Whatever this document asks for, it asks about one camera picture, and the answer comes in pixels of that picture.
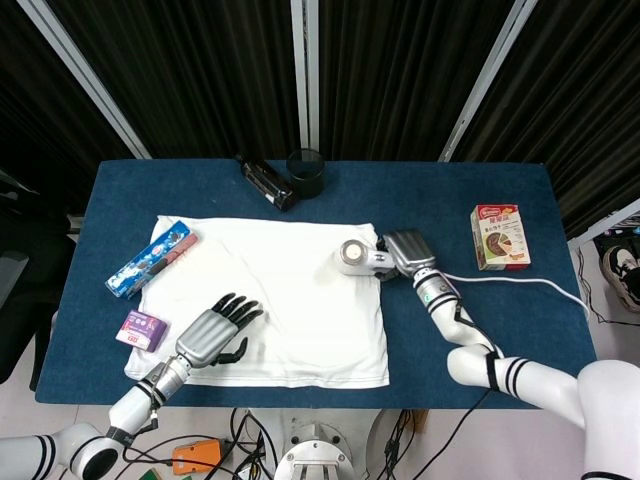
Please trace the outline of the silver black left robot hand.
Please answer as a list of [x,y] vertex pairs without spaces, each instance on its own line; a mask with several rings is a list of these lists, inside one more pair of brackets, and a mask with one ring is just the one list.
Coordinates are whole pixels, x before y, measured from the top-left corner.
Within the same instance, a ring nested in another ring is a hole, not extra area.
[[257,300],[228,293],[200,314],[178,337],[176,354],[194,369],[235,364],[246,354],[248,338],[244,337],[233,352],[225,352],[225,349],[263,313]]

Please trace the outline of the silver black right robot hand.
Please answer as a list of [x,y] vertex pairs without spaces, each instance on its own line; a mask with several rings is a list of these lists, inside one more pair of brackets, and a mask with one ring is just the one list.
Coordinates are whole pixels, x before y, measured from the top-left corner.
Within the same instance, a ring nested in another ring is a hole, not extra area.
[[377,247],[391,256],[395,269],[407,278],[425,268],[436,266],[435,255],[417,229],[402,229],[384,234]]

